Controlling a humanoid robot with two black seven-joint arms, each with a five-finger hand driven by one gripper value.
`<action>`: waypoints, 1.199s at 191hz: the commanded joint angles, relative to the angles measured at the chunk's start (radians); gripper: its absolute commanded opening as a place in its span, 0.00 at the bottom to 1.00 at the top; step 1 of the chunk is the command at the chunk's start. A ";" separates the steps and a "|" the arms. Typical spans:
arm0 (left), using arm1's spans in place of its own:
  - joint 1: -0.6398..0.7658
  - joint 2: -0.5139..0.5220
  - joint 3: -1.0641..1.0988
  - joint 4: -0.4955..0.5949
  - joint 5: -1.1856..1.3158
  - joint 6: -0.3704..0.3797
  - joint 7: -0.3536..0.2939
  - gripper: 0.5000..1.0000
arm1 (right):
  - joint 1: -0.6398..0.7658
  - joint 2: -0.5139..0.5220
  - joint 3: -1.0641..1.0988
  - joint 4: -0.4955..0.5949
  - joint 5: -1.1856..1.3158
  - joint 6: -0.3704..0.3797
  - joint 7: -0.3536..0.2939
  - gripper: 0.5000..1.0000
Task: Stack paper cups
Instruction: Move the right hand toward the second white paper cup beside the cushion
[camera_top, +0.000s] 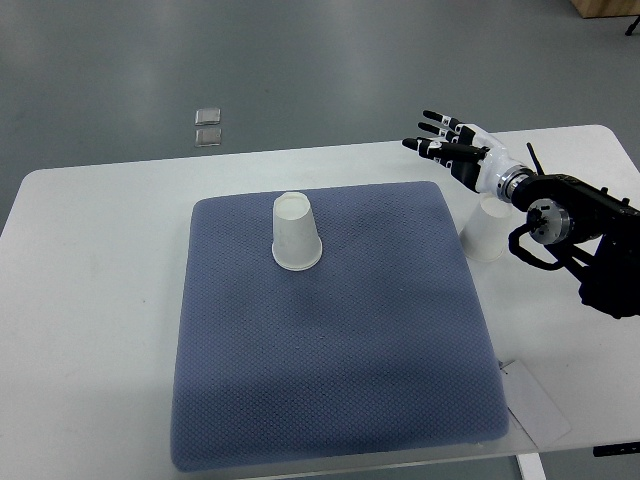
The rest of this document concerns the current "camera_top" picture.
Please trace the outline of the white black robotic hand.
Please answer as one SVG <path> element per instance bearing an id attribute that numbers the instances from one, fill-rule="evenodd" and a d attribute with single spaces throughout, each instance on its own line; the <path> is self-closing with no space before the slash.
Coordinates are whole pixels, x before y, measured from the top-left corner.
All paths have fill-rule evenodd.
<path id="1" fill-rule="evenodd" d="M 517 183 L 533 174 L 479 126 L 431 110 L 423 117 L 422 134 L 403 139 L 402 146 L 444 167 L 467 189 L 509 203 Z"/>

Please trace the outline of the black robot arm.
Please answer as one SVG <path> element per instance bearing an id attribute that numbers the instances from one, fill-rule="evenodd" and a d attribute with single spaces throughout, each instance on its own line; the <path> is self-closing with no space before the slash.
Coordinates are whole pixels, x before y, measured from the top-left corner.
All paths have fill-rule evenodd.
<path id="1" fill-rule="evenodd" d="M 544 271 L 567 270 L 580 283 L 581 303 L 616 319 L 639 314 L 639 211 L 575 177 L 536 168 L 506 185 L 507 198 L 526 214 L 509 234 L 508 249 Z"/>

